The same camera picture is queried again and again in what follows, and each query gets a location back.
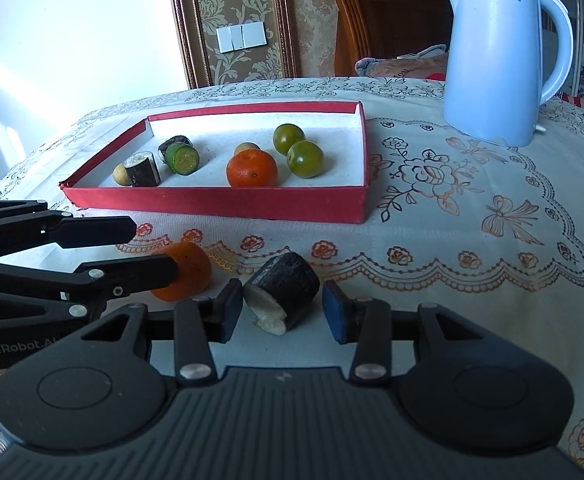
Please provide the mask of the red shallow cardboard tray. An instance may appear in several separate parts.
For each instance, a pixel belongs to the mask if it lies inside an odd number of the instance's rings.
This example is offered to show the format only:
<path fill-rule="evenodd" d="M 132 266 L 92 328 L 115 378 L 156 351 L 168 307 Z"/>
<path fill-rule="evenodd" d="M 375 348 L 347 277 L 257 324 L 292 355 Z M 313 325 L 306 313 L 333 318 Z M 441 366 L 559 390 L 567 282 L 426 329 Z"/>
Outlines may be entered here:
<path fill-rule="evenodd" d="M 61 182 L 76 206 L 361 223 L 367 132 L 359 102 L 289 101 L 128 115 Z"/>

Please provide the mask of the small orange tangerine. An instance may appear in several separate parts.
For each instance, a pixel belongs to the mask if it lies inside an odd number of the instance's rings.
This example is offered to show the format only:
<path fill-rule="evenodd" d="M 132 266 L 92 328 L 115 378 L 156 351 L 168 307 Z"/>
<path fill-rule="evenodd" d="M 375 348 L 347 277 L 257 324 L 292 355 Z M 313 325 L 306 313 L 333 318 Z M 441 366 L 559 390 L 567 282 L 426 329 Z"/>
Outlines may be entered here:
<path fill-rule="evenodd" d="M 233 188 L 269 188 L 278 182 L 278 165 L 265 151 L 245 151 L 229 160 L 226 177 Z"/>

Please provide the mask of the brown wooden headboard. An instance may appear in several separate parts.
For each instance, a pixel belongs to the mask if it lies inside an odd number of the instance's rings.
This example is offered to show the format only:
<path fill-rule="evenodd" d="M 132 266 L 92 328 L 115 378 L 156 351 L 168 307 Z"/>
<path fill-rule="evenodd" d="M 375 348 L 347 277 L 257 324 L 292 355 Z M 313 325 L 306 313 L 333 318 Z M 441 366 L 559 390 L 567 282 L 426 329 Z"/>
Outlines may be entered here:
<path fill-rule="evenodd" d="M 449 0 L 334 0 L 339 8 L 334 74 L 354 76 L 362 58 L 395 58 L 448 44 Z"/>

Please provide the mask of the floral embroidered tablecloth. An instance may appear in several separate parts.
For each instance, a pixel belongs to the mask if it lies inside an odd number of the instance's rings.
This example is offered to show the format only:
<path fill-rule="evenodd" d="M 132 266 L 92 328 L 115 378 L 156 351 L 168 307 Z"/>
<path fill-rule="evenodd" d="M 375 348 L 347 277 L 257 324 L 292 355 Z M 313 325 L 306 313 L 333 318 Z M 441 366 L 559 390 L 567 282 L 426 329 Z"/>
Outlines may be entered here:
<path fill-rule="evenodd" d="M 70 270 L 89 259 L 199 244 L 214 288 L 291 250 L 324 280 L 397 309 L 424 301 L 458 312 L 558 367 L 575 390 L 562 448 L 584 468 L 584 110 L 551 100 L 525 148 L 479 142 L 442 118 L 442 87 L 418 79 L 323 78 L 224 84 L 95 110 L 0 180 L 0 200 L 70 203 L 80 165 L 147 112 L 266 101 L 357 101 L 368 133 L 367 220 L 290 223 L 138 212 L 126 245 L 25 261 Z"/>

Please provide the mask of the light blue electric kettle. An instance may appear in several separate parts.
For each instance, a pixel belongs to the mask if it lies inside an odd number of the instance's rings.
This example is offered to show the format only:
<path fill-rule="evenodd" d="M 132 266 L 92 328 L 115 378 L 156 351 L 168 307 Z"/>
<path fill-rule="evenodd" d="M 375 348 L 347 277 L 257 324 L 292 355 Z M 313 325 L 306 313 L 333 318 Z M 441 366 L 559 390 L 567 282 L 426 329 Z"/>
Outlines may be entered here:
<path fill-rule="evenodd" d="M 561 0 L 449 0 L 453 21 L 444 120 L 468 136 L 521 148 L 539 108 L 567 79 L 574 38 Z"/>

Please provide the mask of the large orange tangerine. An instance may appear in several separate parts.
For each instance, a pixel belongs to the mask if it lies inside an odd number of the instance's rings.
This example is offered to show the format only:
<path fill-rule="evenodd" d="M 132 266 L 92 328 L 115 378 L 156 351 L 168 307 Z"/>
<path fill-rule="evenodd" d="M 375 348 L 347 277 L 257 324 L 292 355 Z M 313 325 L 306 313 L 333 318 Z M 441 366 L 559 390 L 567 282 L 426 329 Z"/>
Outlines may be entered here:
<path fill-rule="evenodd" d="M 158 255 L 167 255 L 177 262 L 178 276 L 168 286 L 153 289 L 151 294 L 173 302 L 200 294 L 211 283 L 211 260 L 199 246 L 188 240 L 163 248 Z"/>

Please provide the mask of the green cucumber chunk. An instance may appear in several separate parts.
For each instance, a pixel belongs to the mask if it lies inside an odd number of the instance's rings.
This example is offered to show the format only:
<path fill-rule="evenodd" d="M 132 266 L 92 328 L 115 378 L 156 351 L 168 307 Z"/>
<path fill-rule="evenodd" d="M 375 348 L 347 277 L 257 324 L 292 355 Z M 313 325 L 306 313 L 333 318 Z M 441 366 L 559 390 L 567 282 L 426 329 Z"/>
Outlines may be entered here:
<path fill-rule="evenodd" d="M 200 166 L 199 152 L 192 145 L 173 144 L 166 155 L 168 168 L 181 176 L 193 174 Z"/>

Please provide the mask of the short dark sugarcane piece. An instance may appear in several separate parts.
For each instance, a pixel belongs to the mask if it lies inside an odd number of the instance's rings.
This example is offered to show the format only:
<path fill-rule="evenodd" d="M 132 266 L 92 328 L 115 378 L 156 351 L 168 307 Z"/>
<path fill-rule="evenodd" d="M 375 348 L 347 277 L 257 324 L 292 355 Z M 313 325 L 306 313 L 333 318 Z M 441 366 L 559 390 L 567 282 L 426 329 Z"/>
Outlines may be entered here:
<path fill-rule="evenodd" d="M 185 144 L 185 145 L 192 145 L 192 142 L 188 138 L 188 136 L 172 136 L 171 138 L 163 141 L 161 144 L 158 145 L 157 154 L 159 158 L 166 164 L 167 162 L 167 151 L 173 144 Z"/>

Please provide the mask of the green tomato with stem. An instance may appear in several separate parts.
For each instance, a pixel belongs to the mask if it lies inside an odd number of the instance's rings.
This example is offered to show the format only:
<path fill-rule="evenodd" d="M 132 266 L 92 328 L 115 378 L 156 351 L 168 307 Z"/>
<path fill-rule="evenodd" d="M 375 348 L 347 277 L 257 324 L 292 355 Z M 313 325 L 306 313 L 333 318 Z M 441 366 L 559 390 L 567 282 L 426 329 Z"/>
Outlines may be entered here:
<path fill-rule="evenodd" d="M 282 155 L 286 155 L 296 142 L 305 139 L 306 136 L 304 130 L 297 125 L 290 124 L 289 122 L 278 125 L 272 135 L 273 146 L 275 147 L 275 150 Z"/>

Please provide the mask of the brown wooden wall trim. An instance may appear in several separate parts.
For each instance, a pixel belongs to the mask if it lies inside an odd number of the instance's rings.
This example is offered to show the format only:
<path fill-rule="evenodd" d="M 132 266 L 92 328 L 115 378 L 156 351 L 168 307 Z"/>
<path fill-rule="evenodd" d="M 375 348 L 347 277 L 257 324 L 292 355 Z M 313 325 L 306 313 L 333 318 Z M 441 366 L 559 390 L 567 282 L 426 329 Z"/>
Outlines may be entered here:
<path fill-rule="evenodd" d="M 171 0 L 171 7 L 191 88 L 301 74 L 293 0 Z M 265 26 L 263 46 L 220 51 L 217 29 L 256 22 Z"/>

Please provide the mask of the white wall switch panel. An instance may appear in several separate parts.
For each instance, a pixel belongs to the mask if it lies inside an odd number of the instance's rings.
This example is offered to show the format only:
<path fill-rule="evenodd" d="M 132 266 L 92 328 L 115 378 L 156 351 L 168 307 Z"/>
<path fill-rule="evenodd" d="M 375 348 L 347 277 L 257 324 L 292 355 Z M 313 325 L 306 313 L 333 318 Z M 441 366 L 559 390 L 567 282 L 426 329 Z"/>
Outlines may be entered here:
<path fill-rule="evenodd" d="M 267 44 L 266 29 L 263 22 L 218 27 L 216 29 L 216 37 L 220 53 L 252 49 Z"/>

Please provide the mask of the pink patterned pillow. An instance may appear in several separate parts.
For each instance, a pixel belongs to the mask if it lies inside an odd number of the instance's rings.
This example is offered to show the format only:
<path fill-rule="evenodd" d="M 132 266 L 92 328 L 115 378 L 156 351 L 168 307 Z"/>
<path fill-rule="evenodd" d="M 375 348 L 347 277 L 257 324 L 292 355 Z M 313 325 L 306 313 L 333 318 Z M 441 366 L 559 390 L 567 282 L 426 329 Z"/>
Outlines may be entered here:
<path fill-rule="evenodd" d="M 359 77 L 417 78 L 444 81 L 446 79 L 448 48 L 435 44 L 418 53 L 397 58 L 362 58 L 355 64 Z"/>

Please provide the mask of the small brown longan fruit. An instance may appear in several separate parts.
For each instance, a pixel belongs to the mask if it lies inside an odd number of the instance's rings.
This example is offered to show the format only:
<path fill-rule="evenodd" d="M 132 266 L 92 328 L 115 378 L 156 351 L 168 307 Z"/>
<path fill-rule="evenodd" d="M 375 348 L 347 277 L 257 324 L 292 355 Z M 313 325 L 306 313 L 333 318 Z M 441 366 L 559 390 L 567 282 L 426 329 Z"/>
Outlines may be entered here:
<path fill-rule="evenodd" d="M 132 185 L 132 179 L 130 179 L 129 174 L 127 172 L 126 167 L 123 164 L 118 164 L 113 172 L 112 178 L 116 184 L 121 186 L 130 186 Z"/>

